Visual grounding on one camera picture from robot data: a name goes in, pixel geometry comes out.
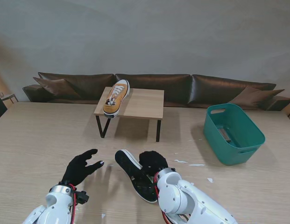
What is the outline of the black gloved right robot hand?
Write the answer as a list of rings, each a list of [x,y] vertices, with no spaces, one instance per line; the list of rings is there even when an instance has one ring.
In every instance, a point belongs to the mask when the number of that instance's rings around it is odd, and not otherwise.
[[[144,175],[154,177],[156,173],[168,168],[166,159],[156,151],[145,151],[139,155],[141,172]]]

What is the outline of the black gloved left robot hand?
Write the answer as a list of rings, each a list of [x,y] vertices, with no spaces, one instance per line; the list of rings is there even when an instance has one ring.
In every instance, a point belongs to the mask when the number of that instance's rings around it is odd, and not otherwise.
[[[93,174],[104,165],[103,161],[98,161],[92,165],[87,165],[87,160],[98,152],[97,149],[90,149],[80,155],[75,156],[66,168],[61,183],[64,185],[79,185],[87,176]]]

